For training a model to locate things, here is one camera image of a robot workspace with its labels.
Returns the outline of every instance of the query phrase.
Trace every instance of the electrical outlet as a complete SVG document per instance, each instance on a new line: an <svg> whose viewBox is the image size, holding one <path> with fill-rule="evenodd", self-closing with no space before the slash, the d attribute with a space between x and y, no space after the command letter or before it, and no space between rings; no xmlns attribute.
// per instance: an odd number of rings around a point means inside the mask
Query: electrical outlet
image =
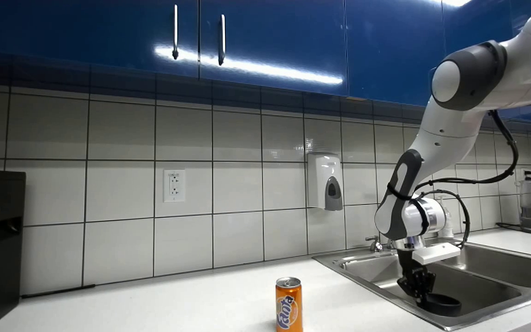
<svg viewBox="0 0 531 332"><path fill-rule="evenodd" d="M186 171L163 170L163 202L185 202Z"/></svg>

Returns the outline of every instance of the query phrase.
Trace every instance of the white robot link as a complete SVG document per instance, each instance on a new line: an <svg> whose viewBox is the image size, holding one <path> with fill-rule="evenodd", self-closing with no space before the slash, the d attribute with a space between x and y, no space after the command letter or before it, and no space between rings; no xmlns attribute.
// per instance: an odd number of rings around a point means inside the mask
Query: white robot link
<svg viewBox="0 0 531 332"><path fill-rule="evenodd" d="M525 105L531 105L531 18L511 40L464 48L448 55L436 68L419 133L398 160L375 216L378 231L393 240L398 250L404 275L399 285L418 301L431 292L436 277L425 265L459 255L469 225L465 225L461 243L426 247L422 235L440 231L446 222L445 212L436 200L413 193L427 184L493 183L511 175L518 151L493 110ZM468 154L487 112L513 150L512 166L490 179L443 178L419 185ZM466 207L463 210L468 221Z"/></svg>

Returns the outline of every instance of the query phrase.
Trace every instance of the countertop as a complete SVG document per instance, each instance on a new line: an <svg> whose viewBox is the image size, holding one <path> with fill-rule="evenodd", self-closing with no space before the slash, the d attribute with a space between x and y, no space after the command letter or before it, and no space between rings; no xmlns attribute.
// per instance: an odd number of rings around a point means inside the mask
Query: countertop
<svg viewBox="0 0 531 332"><path fill-rule="evenodd" d="M518 231L469 241L531 254L531 234ZM24 300L0 332L273 332L274 282L286 276L303 283L305 332L440 331L305 256ZM459 331L531 332L531 305Z"/></svg>

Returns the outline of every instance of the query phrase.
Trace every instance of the stainless steel sink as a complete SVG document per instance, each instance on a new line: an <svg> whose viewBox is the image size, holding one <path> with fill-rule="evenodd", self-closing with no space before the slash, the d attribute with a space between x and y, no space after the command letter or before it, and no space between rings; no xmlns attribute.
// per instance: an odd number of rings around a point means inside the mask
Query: stainless steel sink
<svg viewBox="0 0 531 332"><path fill-rule="evenodd" d="M314 257L323 265L446 331L507 313L531 303L531 256L468 243L457 258L428 265L434 292L462 303L457 317L429 313L396 284L402 276L396 251L352 250Z"/></svg>

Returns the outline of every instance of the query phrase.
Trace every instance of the fanta can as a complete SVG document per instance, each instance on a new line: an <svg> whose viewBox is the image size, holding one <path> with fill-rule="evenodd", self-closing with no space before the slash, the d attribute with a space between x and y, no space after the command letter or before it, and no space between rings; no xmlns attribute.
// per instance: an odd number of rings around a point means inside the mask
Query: fanta can
<svg viewBox="0 0 531 332"><path fill-rule="evenodd" d="M297 278L276 280L276 332L303 332L302 286Z"/></svg>

